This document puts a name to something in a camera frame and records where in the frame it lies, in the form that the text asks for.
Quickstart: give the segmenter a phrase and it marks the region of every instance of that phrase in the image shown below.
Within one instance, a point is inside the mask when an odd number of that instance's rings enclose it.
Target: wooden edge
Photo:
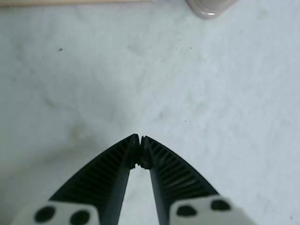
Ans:
[[[73,5],[85,3],[151,2],[153,0],[0,0],[0,7]]]

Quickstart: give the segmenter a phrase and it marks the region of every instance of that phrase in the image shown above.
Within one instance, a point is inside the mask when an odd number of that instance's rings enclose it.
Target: black hole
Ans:
[[[52,219],[55,214],[55,208],[53,206],[45,206],[36,212],[34,219],[38,223],[44,223]]]
[[[183,205],[177,209],[177,215],[181,217],[191,217],[197,215],[197,211],[190,205]]]
[[[90,219],[90,214],[86,210],[80,210],[71,216],[70,222],[72,225],[84,225]]]
[[[212,210],[226,211],[230,210],[230,205],[223,200],[214,200],[210,204]]]

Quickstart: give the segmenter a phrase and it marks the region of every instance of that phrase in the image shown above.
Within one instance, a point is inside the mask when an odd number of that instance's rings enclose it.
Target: small cup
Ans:
[[[237,0],[187,0],[188,5],[201,18],[217,17]]]

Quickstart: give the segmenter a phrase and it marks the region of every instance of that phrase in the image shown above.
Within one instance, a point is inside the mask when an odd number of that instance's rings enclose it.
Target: white surface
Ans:
[[[258,224],[298,225],[299,21],[298,0],[212,21],[184,0],[1,8],[0,224],[136,132]],[[119,224],[157,225],[148,173],[132,176]]]

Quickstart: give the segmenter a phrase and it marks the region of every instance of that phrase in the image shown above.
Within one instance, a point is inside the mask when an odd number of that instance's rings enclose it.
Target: black plastic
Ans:
[[[133,134],[101,153],[71,177],[50,200],[94,205],[101,225],[117,225],[130,169],[150,170],[160,225],[180,199],[217,195],[193,167],[167,147]]]

